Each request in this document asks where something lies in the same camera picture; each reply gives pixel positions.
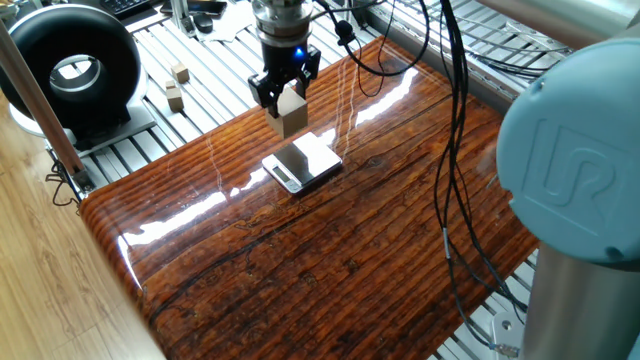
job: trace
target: wooden block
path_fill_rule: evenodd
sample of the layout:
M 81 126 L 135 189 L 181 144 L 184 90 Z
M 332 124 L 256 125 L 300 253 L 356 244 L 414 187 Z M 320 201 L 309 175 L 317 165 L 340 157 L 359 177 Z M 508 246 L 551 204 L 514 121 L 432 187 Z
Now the wooden block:
M 189 81 L 189 69 L 184 66 L 183 63 L 177 63 L 171 67 L 171 73 L 173 77 L 178 80 L 180 84 L 184 84 Z
M 178 112 L 184 109 L 184 104 L 182 103 L 182 92 L 180 89 L 167 89 L 167 100 L 169 101 L 171 111 Z
M 297 133 L 307 126 L 307 102 L 295 90 L 286 88 L 278 98 L 278 113 L 274 118 L 266 111 L 267 123 L 283 139 Z

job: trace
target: wood grain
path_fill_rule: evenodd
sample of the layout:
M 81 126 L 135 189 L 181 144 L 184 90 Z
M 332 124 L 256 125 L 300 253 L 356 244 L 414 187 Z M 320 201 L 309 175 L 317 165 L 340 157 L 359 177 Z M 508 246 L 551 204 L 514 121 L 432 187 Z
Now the wood grain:
M 377 62 L 380 40 L 363 49 Z M 387 42 L 387 71 L 410 57 Z M 287 141 L 253 109 L 93 193 L 82 218 L 170 359 L 424 359 L 460 324 L 433 208 L 450 88 L 421 64 L 358 89 L 349 59 L 309 89 L 309 127 L 343 168 L 291 196 L 261 168 Z M 380 79 L 361 74 L 371 93 Z M 536 240 L 475 169 L 500 116 L 468 100 L 460 166 L 475 227 L 506 275 Z M 444 196 L 444 186 L 440 196 Z M 479 274 L 457 208 L 449 228 Z M 456 269 L 468 310 L 486 291 Z
M 44 142 L 9 118 L 1 94 L 0 127 L 0 358 L 100 359 L 106 347 L 111 360 L 157 359 L 136 317 L 111 327 L 136 332 L 117 343 L 97 332 L 130 301 L 76 209 L 51 203 L 57 184 L 44 182 L 52 165 Z M 70 196 L 62 188 L 60 200 Z

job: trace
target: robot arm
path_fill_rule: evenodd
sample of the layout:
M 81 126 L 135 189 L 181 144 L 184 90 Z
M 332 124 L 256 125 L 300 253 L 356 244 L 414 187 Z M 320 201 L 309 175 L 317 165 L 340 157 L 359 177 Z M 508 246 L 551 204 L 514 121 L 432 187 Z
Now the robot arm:
M 287 83 L 296 80 L 296 92 L 304 99 L 309 83 L 318 76 L 321 53 L 307 44 L 312 11 L 310 0 L 253 2 L 265 73 L 250 77 L 249 87 L 256 102 L 274 118 Z

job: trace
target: cable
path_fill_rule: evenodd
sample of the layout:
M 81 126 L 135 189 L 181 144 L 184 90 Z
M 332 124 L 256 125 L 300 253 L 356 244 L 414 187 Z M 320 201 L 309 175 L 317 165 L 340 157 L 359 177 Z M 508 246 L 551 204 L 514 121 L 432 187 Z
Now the cable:
M 339 12 L 362 10 L 362 9 L 370 8 L 372 6 L 382 5 L 382 4 L 386 3 L 386 2 L 387 2 L 387 0 L 381 0 L 381 1 L 378 1 L 378 2 L 372 2 L 372 3 L 369 3 L 369 4 L 360 5 L 360 6 L 353 6 L 353 7 L 347 7 L 347 8 L 325 10 L 325 11 L 319 12 L 319 13 L 311 16 L 311 21 L 315 21 L 318 18 L 321 18 L 321 17 L 329 14 L 330 12 L 335 14 L 335 13 L 339 13 Z
M 420 51 L 418 52 L 418 55 L 416 56 L 416 58 L 409 63 L 405 68 L 398 70 L 398 71 L 394 71 L 394 72 L 385 72 L 385 71 L 378 71 L 378 70 L 374 70 L 372 68 L 370 68 L 369 66 L 365 65 L 362 61 L 360 61 L 360 59 L 358 59 L 354 54 L 353 51 L 351 50 L 351 48 L 349 47 L 349 42 L 353 39 L 355 39 L 355 35 L 353 35 L 353 29 L 351 28 L 351 25 L 346 22 L 346 21 L 340 21 L 338 22 L 338 19 L 336 19 L 333 10 L 329 7 L 329 4 L 325 1 L 325 0 L 316 0 L 316 2 L 318 4 L 320 4 L 320 6 L 322 6 L 326 11 L 329 12 L 329 16 L 331 17 L 331 21 L 333 21 L 334 25 L 336 26 L 336 33 L 338 34 L 338 36 L 340 37 L 340 41 L 338 42 L 338 44 L 344 46 L 345 50 L 347 50 L 347 53 L 349 54 L 349 56 L 351 57 L 351 59 L 358 64 L 358 66 L 360 66 L 361 68 L 365 69 L 366 71 L 370 72 L 371 74 L 374 75 L 378 75 L 378 76 L 397 76 L 397 75 L 401 75 L 404 74 L 407 70 L 411 69 L 412 67 L 414 67 L 418 61 L 420 61 L 420 59 L 422 59 L 422 56 L 424 55 L 424 53 L 427 51 L 427 48 L 429 47 L 429 13 L 427 11 L 427 5 L 425 4 L 424 0 L 418 0 L 420 2 L 420 6 L 422 8 L 422 13 L 424 14 L 424 18 L 425 18 L 425 23 L 426 25 L 426 34 L 425 34 L 425 38 L 424 38 L 424 43 L 422 44 L 422 48 L 420 49 Z
M 453 14 L 453 9 L 449 0 L 441 0 L 442 12 L 440 13 L 440 57 L 443 61 L 445 67 L 445 74 L 447 79 L 449 80 L 452 88 L 452 111 L 451 111 L 451 129 L 449 140 L 443 150 L 442 156 L 438 163 L 438 168 L 436 172 L 436 180 L 434 184 L 434 206 L 436 209 L 436 216 L 438 219 L 438 223 L 441 226 L 443 237 L 444 237 L 444 247 L 446 260 L 449 267 L 449 275 L 451 278 L 451 286 L 453 295 L 456 300 L 456 306 L 458 307 L 458 311 L 460 312 L 460 316 L 463 318 L 465 325 L 467 326 L 469 332 L 473 335 L 473 337 L 483 344 L 487 346 L 489 349 L 496 351 L 504 351 L 505 345 L 496 345 L 490 342 L 487 342 L 485 339 L 477 333 L 477 331 L 471 326 L 469 320 L 464 314 L 464 310 L 461 305 L 461 301 L 459 299 L 457 284 L 455 281 L 454 271 L 453 271 L 453 261 L 451 259 L 450 248 L 454 249 L 454 252 L 460 258 L 463 263 L 465 263 L 465 267 L 472 276 L 478 280 L 480 279 L 473 271 L 470 270 L 470 266 L 466 264 L 466 261 L 462 259 L 461 254 L 455 247 L 452 247 L 452 243 L 449 240 L 448 233 L 448 221 L 449 221 L 449 208 L 451 197 L 455 197 L 455 201 L 458 204 L 460 209 L 460 213 L 462 214 L 462 218 L 466 225 L 466 228 L 469 232 L 469 237 L 471 239 L 472 246 L 480 255 L 480 258 L 484 262 L 485 266 L 491 273 L 492 277 L 497 281 L 498 288 L 496 292 L 505 296 L 509 299 L 512 304 L 520 307 L 523 311 L 526 311 L 526 305 L 522 304 L 519 300 L 515 298 L 515 296 L 509 290 L 509 287 L 504 283 L 504 281 L 500 278 L 495 267 L 491 263 L 491 260 L 485 254 L 478 241 L 476 233 L 473 229 L 472 215 L 471 215 L 471 207 L 469 204 L 469 194 L 466 188 L 466 183 L 464 181 L 464 174 L 460 171 L 459 165 L 457 163 L 458 152 L 462 143 L 462 136 L 464 134 L 464 126 L 466 120 L 466 101 L 469 91 L 469 69 L 467 66 L 466 60 L 466 50 L 464 48 L 464 44 L 462 41 L 462 32 L 460 31 L 456 18 Z M 443 38 L 443 18 L 446 20 L 446 27 L 448 32 L 448 38 L 450 42 L 451 48 L 451 66 L 447 64 L 444 57 L 444 51 L 442 46 L 442 38 Z M 439 182 L 440 175 L 442 174 L 442 170 L 444 168 L 445 162 L 448 163 L 448 184 L 445 191 L 444 204 L 440 204 L 439 198 Z M 464 198 L 462 196 L 462 192 L 460 191 L 460 186 L 458 185 L 458 181 L 462 181 Z M 492 288 L 489 284 L 484 281 L 479 281 L 488 289 Z
M 382 44 L 380 45 L 380 50 L 378 50 L 378 66 L 380 66 L 380 70 L 382 72 L 384 72 L 384 67 L 382 66 L 382 50 L 384 49 L 384 44 L 387 42 L 387 37 L 389 36 L 389 31 L 391 30 L 391 24 L 393 23 L 393 15 L 394 15 L 395 9 L 396 9 L 396 0 L 393 0 L 393 5 L 391 7 L 391 16 L 389 18 L 389 23 L 387 24 L 387 30 L 385 31 L 384 37 L 382 38 Z M 360 56 L 358 59 L 362 61 L 362 44 L 360 44 L 360 40 L 358 40 L 357 37 L 356 37 L 356 41 L 358 42 L 358 47 L 360 49 Z M 362 94 L 364 94 L 364 96 L 372 98 L 380 94 L 380 91 L 382 90 L 382 85 L 384 85 L 384 78 L 385 78 L 384 76 L 380 77 L 380 86 L 378 86 L 378 89 L 373 94 L 367 94 L 367 92 L 364 91 L 364 89 L 362 88 L 362 81 L 360 80 L 359 65 L 357 69 L 357 74 L 358 74 L 358 87 L 360 88 L 360 91 L 362 92 Z

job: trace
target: metal bracket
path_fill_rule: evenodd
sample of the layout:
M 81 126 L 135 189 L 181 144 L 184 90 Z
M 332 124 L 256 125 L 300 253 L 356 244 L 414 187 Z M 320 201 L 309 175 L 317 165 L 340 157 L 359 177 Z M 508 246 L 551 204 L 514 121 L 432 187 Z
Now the metal bracket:
M 565 47 L 564 44 L 558 41 L 555 41 L 550 37 L 543 36 L 544 34 L 542 34 L 541 32 L 535 31 L 525 25 L 522 25 L 519 22 L 509 20 L 507 21 L 506 27 L 507 29 L 518 32 L 519 34 L 517 35 L 518 37 L 522 38 L 522 40 L 526 42 L 530 42 L 532 44 L 536 44 L 543 49 L 557 50 Z M 548 54 L 554 59 L 561 61 L 561 60 L 564 60 L 567 57 L 567 55 L 569 55 L 570 53 L 571 53 L 571 50 L 567 50 L 561 53 L 552 51 L 552 52 L 549 52 Z
M 522 347 L 524 324 L 520 322 L 514 312 L 496 314 L 491 321 L 491 332 L 494 344 Z M 495 352 L 494 359 L 509 360 L 510 358 Z
M 96 188 L 96 185 L 93 183 L 91 178 L 89 177 L 89 173 L 86 169 L 80 170 L 77 173 L 71 175 L 73 181 L 78 184 L 78 187 L 82 189 L 85 193 L 88 193 Z

